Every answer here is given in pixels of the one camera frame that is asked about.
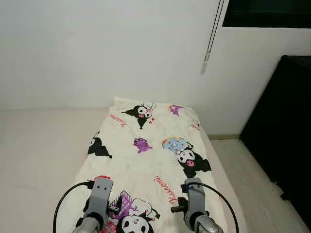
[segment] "black cartoon character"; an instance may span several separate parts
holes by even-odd
[[[132,200],[125,191],[111,205],[120,206],[120,202],[121,211],[117,215],[109,213],[108,224],[101,233],[154,233],[150,222],[160,215],[149,203],[139,198]]]
[[[156,108],[156,105],[153,103],[152,105],[147,105],[147,107],[142,105],[137,105],[133,109],[127,110],[122,113],[126,113],[130,116],[134,116],[137,118],[140,129],[142,130],[142,126],[152,117],[152,111]]]
[[[193,178],[197,171],[211,171],[207,159],[193,151],[193,145],[182,137],[169,137],[162,141],[162,147],[177,155],[187,178]]]
[[[187,178],[193,178],[196,171],[211,171],[209,162],[193,152],[192,150],[184,150],[177,156],[179,164],[184,168]]]
[[[112,155],[108,153],[108,150],[105,146],[102,146],[102,141],[99,137],[97,137],[99,134],[99,131],[94,135],[91,145],[88,148],[87,154],[95,153],[96,156],[108,156],[109,158],[112,158]]]

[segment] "mattress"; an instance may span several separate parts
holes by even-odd
[[[4,190],[1,193],[2,232],[20,229],[50,232],[58,198],[85,160],[88,139],[106,114],[107,109],[0,112],[1,155],[9,155],[2,156],[0,164],[0,184]],[[206,134],[203,130],[200,133],[214,168],[217,188],[232,204],[241,232],[246,232],[245,219],[232,186]],[[225,206],[224,210],[227,232],[234,232],[232,217]]]

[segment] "cartoon print bedding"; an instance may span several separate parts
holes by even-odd
[[[177,197],[187,197],[180,185],[199,177],[215,187],[199,125],[198,116],[185,106],[115,98],[74,181],[107,175],[114,182],[110,201],[121,203],[121,211],[109,214],[102,233],[190,232],[183,215],[171,213]],[[220,198],[205,193],[206,210],[226,232]],[[89,194],[84,187],[69,193],[59,210],[58,233],[72,232]]]

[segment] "floor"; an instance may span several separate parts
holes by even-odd
[[[238,196],[249,233],[310,233],[291,203],[280,198],[282,190],[270,182],[242,142],[211,142]]]

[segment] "black cabinet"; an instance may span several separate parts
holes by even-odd
[[[282,56],[240,140],[311,229],[311,56]]]

